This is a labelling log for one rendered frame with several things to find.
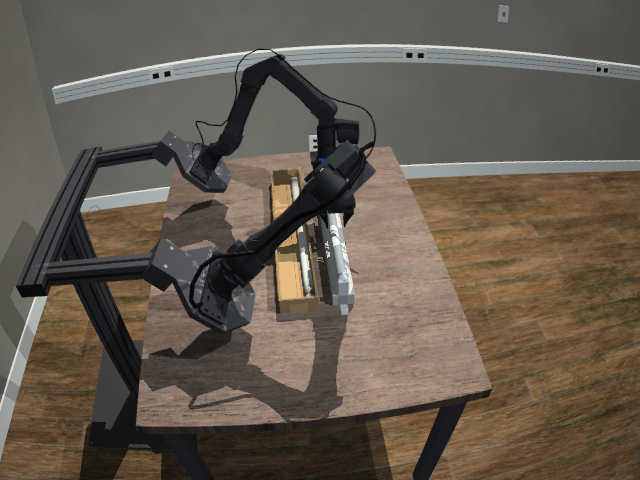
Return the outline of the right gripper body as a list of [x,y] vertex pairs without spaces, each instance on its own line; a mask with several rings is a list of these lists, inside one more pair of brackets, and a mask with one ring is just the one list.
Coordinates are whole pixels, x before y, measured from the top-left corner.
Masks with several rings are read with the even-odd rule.
[[355,207],[356,207],[356,202],[355,202],[355,198],[354,198],[354,194],[353,194],[346,202],[344,202],[335,211],[333,211],[331,208],[328,208],[327,211],[328,211],[329,214],[353,213]]

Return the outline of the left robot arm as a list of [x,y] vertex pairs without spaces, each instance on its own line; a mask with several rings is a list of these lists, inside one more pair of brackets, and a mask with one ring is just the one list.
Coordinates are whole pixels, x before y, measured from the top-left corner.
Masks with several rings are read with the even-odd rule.
[[[278,55],[286,58],[282,54]],[[220,134],[216,143],[210,143],[209,146],[203,147],[190,170],[190,174],[202,183],[208,182],[213,169],[222,156],[231,155],[240,146],[245,123],[255,98],[261,86],[265,84],[269,73],[296,95],[319,120],[317,126],[318,143],[325,146],[335,143],[337,131],[339,143],[348,140],[351,144],[358,144],[359,122],[335,119],[334,116],[338,110],[336,103],[314,88],[278,55],[271,57],[270,60],[268,60],[269,58],[263,60],[260,64],[256,63],[243,71],[240,91],[223,133]],[[273,65],[276,65],[276,68],[273,68]],[[258,88],[259,86],[260,88]],[[217,144],[218,146],[215,146]],[[206,152],[204,152],[205,150]]]

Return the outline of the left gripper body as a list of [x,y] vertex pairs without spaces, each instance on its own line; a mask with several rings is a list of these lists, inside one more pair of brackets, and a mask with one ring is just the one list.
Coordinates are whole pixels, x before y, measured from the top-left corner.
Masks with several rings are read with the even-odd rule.
[[332,154],[331,152],[336,148],[336,142],[329,146],[325,146],[317,141],[317,147],[318,151],[310,152],[311,165],[313,166],[320,164]]

